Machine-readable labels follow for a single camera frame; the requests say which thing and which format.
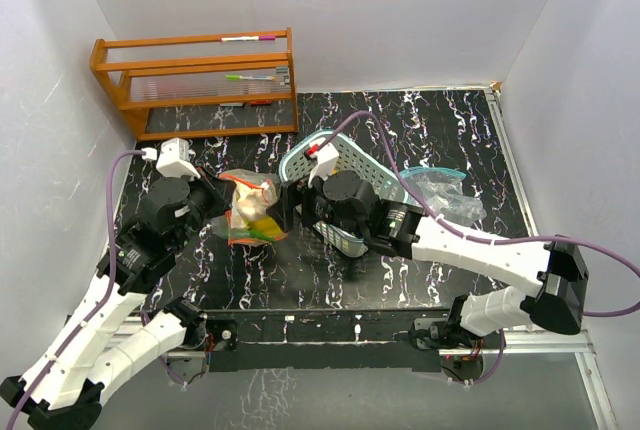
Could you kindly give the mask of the white garlic bulb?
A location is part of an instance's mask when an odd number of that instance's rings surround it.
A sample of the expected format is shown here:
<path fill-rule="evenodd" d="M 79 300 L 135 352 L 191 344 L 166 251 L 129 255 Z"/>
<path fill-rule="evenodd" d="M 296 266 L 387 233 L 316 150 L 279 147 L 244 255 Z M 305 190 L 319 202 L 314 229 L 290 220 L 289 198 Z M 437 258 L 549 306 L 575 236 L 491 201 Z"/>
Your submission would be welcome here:
<path fill-rule="evenodd" d="M 272 205 L 271 186 L 236 182 L 231 216 L 238 222 L 255 221 L 267 216 L 266 210 Z"/>

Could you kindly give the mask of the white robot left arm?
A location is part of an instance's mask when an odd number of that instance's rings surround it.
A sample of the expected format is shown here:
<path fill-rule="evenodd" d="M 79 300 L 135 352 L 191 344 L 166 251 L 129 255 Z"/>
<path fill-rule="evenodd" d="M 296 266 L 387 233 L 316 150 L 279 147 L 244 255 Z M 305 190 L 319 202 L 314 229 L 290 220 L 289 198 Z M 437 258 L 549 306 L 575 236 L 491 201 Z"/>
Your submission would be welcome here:
<path fill-rule="evenodd" d="M 108 399 L 147 365 L 180 345 L 194 349 L 204 342 L 203 312 L 177 298 L 125 341 L 109 345 L 190 239 L 230 210 L 234 183 L 203 168 L 196 173 L 156 180 L 138 212 L 110 235 L 85 296 L 60 334 L 28 371 L 2 382 L 12 421 L 25 414 L 34 429 L 88 429 Z"/>

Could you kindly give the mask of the yellow banana bunch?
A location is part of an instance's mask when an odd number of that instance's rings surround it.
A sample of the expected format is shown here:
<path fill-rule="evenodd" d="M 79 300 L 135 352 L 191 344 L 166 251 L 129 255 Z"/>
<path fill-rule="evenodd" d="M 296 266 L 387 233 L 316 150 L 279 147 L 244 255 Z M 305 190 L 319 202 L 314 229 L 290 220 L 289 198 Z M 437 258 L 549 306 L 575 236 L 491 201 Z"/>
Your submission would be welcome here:
<path fill-rule="evenodd" d="M 247 221 L 241 230 L 241 238 L 257 244 L 273 243 L 287 236 L 280 226 L 269 216 L 255 221 Z"/>

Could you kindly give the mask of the clear bag blue zipper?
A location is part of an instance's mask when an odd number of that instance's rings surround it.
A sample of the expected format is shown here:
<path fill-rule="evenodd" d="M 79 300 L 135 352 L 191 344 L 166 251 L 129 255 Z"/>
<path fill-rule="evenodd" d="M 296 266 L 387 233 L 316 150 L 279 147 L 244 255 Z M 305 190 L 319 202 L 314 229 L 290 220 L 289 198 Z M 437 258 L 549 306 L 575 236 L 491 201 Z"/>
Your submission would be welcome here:
<path fill-rule="evenodd" d="M 466 174 L 444 167 L 411 167 L 400 172 L 416 195 L 446 220 L 471 227 L 480 223 L 487 213 L 477 197 L 463 191 Z"/>

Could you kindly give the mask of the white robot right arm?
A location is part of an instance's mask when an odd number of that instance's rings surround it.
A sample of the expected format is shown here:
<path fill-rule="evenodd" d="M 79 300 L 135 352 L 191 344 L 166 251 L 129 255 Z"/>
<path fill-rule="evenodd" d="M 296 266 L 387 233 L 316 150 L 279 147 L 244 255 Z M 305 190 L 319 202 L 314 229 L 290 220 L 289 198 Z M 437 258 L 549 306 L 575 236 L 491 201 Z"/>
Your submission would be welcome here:
<path fill-rule="evenodd" d="M 323 222 L 352 233 L 380 255 L 440 262 L 504 283 L 485 295 L 456 297 L 443 320 L 415 324 L 410 338 L 417 347 L 471 347 L 498 330 L 528 324 L 561 335 L 581 330 L 588 272 L 574 244 L 513 243 L 452 225 L 380 198 L 353 171 L 286 182 L 266 213 L 284 231 L 299 216 L 305 227 Z"/>

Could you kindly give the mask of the clear bag orange zipper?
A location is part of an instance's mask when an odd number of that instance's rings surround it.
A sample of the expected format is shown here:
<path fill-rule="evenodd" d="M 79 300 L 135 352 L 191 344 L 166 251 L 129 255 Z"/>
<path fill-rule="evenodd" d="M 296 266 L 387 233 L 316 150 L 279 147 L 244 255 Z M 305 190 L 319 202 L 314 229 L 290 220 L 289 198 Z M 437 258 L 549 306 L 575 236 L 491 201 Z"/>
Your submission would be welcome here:
<path fill-rule="evenodd" d="M 283 240 L 287 233 L 266 210 L 279 201 L 281 181 L 275 174 L 232 169 L 218 175 L 235 184 L 231 209 L 210 222 L 211 231 L 229 246 L 260 246 Z"/>

